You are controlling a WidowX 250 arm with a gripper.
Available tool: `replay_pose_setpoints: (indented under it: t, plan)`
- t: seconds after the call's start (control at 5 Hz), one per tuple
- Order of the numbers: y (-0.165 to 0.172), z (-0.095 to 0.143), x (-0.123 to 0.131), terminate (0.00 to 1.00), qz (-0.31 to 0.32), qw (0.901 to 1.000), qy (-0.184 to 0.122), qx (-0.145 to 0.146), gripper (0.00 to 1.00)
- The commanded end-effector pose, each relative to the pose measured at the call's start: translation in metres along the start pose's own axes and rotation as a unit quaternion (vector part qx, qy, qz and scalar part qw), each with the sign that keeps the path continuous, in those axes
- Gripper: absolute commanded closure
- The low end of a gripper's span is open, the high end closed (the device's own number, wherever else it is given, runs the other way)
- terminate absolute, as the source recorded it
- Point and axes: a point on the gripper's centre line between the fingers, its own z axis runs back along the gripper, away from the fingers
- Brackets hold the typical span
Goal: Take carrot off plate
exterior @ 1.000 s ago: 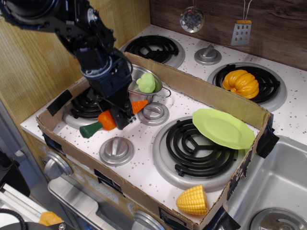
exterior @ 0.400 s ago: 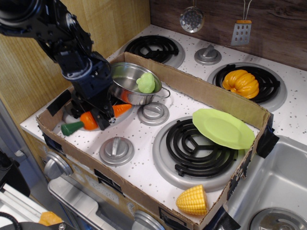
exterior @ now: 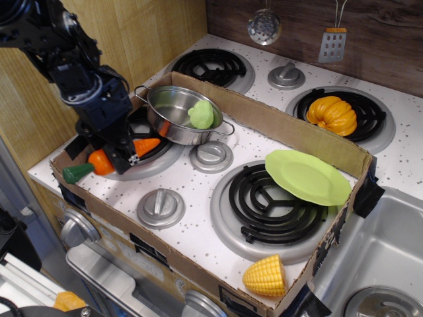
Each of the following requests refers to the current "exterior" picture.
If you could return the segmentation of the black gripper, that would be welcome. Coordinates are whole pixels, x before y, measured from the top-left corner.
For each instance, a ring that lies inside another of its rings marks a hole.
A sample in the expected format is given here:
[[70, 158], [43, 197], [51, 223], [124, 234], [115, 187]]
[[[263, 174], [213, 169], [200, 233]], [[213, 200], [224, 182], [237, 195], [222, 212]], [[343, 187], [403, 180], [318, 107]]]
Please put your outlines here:
[[83, 93], [62, 95], [78, 117], [78, 134], [96, 149], [103, 147], [115, 171], [122, 175], [139, 162], [129, 133], [127, 118], [133, 110], [124, 83], [117, 77], [95, 77], [94, 86]]

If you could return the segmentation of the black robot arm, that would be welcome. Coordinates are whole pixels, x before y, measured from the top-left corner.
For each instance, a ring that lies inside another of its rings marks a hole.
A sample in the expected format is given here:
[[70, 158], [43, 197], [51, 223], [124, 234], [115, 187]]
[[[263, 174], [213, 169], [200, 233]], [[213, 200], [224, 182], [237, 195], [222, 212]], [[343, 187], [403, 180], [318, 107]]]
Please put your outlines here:
[[61, 1], [2, 1], [1, 47], [18, 48], [57, 86], [62, 102], [79, 117], [77, 133], [102, 149], [117, 173], [139, 160], [128, 123], [130, 86], [101, 64], [96, 40]]

